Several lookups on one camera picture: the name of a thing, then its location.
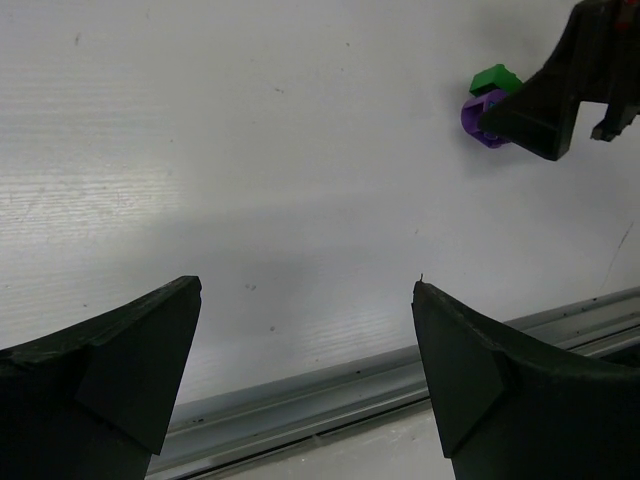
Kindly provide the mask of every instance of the green block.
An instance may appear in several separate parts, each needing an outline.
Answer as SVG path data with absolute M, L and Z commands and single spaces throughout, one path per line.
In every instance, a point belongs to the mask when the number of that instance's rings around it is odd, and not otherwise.
M 469 92 L 474 97 L 479 97 L 496 88 L 500 88 L 508 94 L 512 94 L 521 86 L 522 81 L 520 81 L 516 74 L 511 73 L 503 64 L 499 63 L 473 77 Z

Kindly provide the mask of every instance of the white surface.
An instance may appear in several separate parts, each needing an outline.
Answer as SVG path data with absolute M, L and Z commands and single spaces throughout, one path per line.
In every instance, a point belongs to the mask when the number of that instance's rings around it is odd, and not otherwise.
M 197 274 L 187 402 L 412 344 L 421 273 L 500 320 L 638 285 L 637 126 L 459 127 L 572 4 L 1 1 L 0 347 Z
M 455 480 L 451 461 L 442 455 L 433 410 L 225 478 Z

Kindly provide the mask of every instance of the purple object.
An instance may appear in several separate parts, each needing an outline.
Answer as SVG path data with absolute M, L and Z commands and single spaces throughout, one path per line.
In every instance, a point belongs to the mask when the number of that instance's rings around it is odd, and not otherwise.
M 509 95 L 507 92 L 498 88 L 477 98 L 472 98 L 465 103 L 460 114 L 464 131 L 489 148 L 498 148 L 505 143 L 509 143 L 509 140 L 496 137 L 491 133 L 485 133 L 478 128 L 480 116 L 507 95 Z

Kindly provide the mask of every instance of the black plastic part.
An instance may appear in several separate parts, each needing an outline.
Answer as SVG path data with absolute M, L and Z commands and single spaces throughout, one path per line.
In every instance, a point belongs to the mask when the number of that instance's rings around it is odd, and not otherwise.
M 422 282 L 413 315 L 458 480 L 640 478 L 640 370 L 547 345 Z
M 635 2 L 585 0 L 542 69 L 482 115 L 479 127 L 546 158 L 571 145 L 580 102 L 609 105 L 592 138 L 611 141 L 640 111 L 640 20 Z
M 159 454 L 200 281 L 0 351 L 0 478 L 142 479 Z

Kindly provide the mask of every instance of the black mark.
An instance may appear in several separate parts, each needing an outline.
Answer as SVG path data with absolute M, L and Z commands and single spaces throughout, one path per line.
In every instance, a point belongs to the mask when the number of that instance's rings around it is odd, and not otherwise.
M 609 268 L 607 269 L 607 274 L 604 277 L 604 281 L 602 282 L 602 285 L 600 285 L 600 289 L 603 289 L 607 284 L 607 280 L 609 280 L 609 275 L 611 275 L 611 270 L 613 269 L 613 264 L 616 263 L 616 258 L 618 258 L 618 253 L 620 253 L 620 249 L 622 248 L 622 245 L 624 245 L 624 241 L 629 236 L 629 232 L 631 232 L 631 229 L 633 228 L 633 223 L 634 222 L 631 222 L 631 224 L 629 225 L 629 228 L 627 228 L 627 231 L 624 232 L 624 235 L 622 236 L 622 240 L 620 240 L 620 243 L 618 244 L 618 248 L 616 249 L 616 253 L 613 254 L 613 258 L 611 259 L 611 263 L 609 264 Z

